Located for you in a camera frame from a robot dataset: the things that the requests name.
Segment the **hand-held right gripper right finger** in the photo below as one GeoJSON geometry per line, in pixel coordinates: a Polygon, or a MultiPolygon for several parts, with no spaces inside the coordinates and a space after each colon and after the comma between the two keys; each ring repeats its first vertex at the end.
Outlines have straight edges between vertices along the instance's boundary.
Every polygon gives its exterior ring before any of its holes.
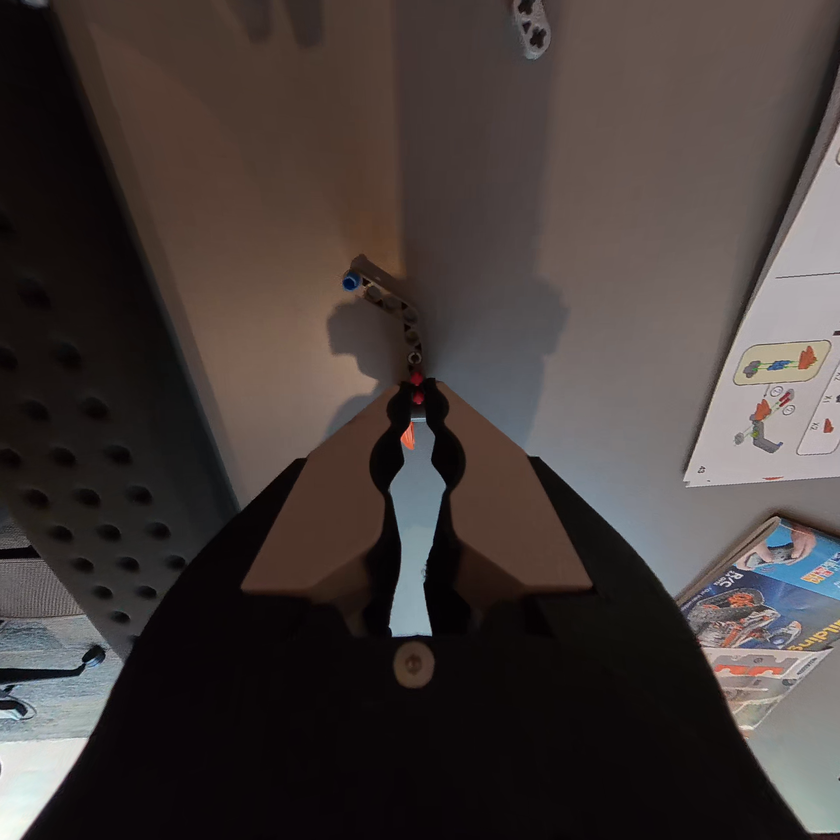
{"type": "Polygon", "coordinates": [[[425,381],[424,406],[444,482],[423,582],[432,635],[467,634],[501,603],[591,591],[526,451],[441,381],[425,381]]]}

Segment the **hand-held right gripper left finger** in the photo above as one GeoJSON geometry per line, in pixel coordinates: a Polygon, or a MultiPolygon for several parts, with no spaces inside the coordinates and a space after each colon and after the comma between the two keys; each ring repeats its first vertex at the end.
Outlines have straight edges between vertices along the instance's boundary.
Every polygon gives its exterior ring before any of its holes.
{"type": "Polygon", "coordinates": [[[313,449],[242,592],[333,606],[352,629],[389,637],[402,557],[391,484],[405,431],[406,385],[394,385],[313,449]]]}

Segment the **grey angled toy beam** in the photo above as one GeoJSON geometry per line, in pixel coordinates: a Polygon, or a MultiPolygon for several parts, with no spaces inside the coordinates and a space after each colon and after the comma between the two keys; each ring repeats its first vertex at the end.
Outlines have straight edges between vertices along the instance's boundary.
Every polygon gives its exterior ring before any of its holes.
{"type": "Polygon", "coordinates": [[[413,388],[415,406],[425,403],[426,351],[421,313],[397,289],[396,279],[366,255],[354,257],[341,279],[342,289],[370,303],[400,324],[404,344],[405,381],[413,388]]]}

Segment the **grey desk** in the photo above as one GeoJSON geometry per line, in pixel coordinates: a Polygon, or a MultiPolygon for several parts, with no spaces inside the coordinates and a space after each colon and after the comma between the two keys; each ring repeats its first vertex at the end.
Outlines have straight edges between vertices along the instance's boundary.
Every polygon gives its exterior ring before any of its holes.
{"type": "Polygon", "coordinates": [[[678,593],[838,480],[688,489],[824,110],[838,2],[54,2],[241,506],[398,376],[443,380],[678,593]]]}

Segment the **blue cover instruction booklet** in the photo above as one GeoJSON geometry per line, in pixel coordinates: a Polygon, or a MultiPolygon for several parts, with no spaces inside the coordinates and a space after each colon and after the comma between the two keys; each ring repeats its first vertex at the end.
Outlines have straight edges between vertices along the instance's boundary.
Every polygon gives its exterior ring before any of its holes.
{"type": "Polygon", "coordinates": [[[838,648],[839,538],[770,518],[677,602],[704,648],[838,648]]]}

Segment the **black perforated panel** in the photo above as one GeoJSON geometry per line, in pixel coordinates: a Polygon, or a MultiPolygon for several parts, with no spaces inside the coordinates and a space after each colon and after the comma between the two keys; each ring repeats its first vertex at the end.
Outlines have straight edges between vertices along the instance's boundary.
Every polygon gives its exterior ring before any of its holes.
{"type": "Polygon", "coordinates": [[[1,36],[2,503],[126,659],[238,505],[57,15],[1,36]]]}

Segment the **orange grey sticker sheet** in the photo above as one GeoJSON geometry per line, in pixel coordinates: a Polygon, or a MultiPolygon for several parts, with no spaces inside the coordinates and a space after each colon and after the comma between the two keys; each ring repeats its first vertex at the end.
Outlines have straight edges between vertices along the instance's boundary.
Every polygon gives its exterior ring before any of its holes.
{"type": "Polygon", "coordinates": [[[738,730],[747,739],[833,649],[704,647],[702,651],[738,730]]]}

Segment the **brown mesh chair seat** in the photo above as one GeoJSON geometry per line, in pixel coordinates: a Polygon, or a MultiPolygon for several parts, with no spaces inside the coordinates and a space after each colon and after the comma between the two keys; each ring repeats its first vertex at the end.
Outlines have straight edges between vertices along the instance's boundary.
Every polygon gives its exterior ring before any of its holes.
{"type": "Polygon", "coordinates": [[[1,619],[83,615],[81,607],[40,557],[27,535],[2,511],[1,619]]]}

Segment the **black chair base leg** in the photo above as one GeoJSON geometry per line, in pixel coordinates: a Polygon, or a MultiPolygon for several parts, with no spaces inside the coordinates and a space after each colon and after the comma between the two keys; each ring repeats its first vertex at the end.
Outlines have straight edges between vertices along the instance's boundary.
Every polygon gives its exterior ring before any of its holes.
{"type": "Polygon", "coordinates": [[[1,668],[1,719],[25,721],[35,716],[35,709],[14,695],[17,686],[30,683],[74,679],[87,670],[99,667],[107,657],[104,647],[94,645],[81,657],[75,668],[1,668]]]}

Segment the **open white instruction booklet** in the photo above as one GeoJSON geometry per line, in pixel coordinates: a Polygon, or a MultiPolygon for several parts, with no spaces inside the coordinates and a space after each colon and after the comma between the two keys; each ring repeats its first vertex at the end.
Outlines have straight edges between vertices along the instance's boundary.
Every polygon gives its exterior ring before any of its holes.
{"type": "Polygon", "coordinates": [[[687,487],[839,475],[839,79],[688,461],[687,487]]]}

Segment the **light grey short toy beam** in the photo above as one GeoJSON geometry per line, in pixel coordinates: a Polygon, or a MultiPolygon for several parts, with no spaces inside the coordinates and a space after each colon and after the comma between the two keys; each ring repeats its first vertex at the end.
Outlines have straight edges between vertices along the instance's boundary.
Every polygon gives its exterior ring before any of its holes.
{"type": "Polygon", "coordinates": [[[538,60],[550,47],[552,30],[544,1],[512,1],[511,20],[527,60],[538,60]]]}

